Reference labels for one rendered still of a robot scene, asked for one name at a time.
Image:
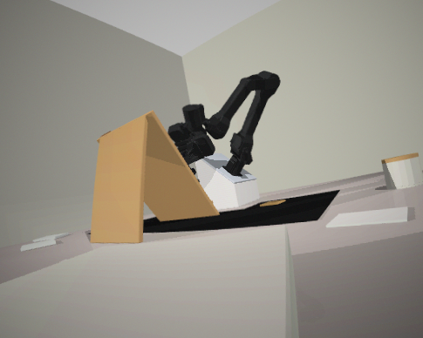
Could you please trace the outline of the tan letter tile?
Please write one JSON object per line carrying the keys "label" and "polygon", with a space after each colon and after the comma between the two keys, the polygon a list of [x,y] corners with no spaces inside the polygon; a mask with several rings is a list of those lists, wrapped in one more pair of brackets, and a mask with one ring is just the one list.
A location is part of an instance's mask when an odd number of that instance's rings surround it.
{"label": "tan letter tile", "polygon": [[284,201],[286,201],[286,199],[283,200],[275,200],[275,201],[269,201],[266,203],[261,204],[260,206],[271,206],[271,205],[278,205],[280,203],[283,203]]}

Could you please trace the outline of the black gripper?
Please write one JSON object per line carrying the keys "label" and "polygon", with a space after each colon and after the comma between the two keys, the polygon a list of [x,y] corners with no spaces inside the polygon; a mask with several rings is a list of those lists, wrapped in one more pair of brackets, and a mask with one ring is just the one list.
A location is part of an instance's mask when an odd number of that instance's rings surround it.
{"label": "black gripper", "polygon": [[207,134],[199,135],[196,132],[191,134],[193,136],[191,142],[189,139],[184,139],[176,143],[178,151],[185,153],[184,159],[188,164],[214,154],[215,146]]}

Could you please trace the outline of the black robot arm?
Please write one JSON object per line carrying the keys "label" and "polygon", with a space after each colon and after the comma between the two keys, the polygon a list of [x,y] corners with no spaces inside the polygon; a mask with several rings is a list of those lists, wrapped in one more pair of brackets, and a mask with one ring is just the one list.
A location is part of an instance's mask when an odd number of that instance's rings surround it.
{"label": "black robot arm", "polygon": [[189,139],[191,142],[192,132],[199,135],[208,133],[213,139],[222,139],[226,135],[231,119],[235,116],[238,108],[250,92],[255,91],[253,102],[243,122],[242,129],[238,133],[234,132],[230,140],[230,152],[233,156],[226,166],[222,166],[231,175],[242,177],[240,172],[243,167],[253,162],[251,154],[253,134],[263,115],[263,109],[269,97],[276,93],[280,83],[281,80],[278,75],[269,71],[262,71],[248,78],[242,78],[226,104],[210,119],[205,118],[203,104],[185,105],[182,108],[185,123],[181,122],[170,126],[168,135],[174,141],[174,144],[184,139]]}

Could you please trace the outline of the white round container with tan lid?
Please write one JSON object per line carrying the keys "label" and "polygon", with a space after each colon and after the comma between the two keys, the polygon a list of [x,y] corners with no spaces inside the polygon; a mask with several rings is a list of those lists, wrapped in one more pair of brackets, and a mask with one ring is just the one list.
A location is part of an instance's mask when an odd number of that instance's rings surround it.
{"label": "white round container with tan lid", "polygon": [[417,152],[381,161],[388,190],[423,185],[423,172]]}

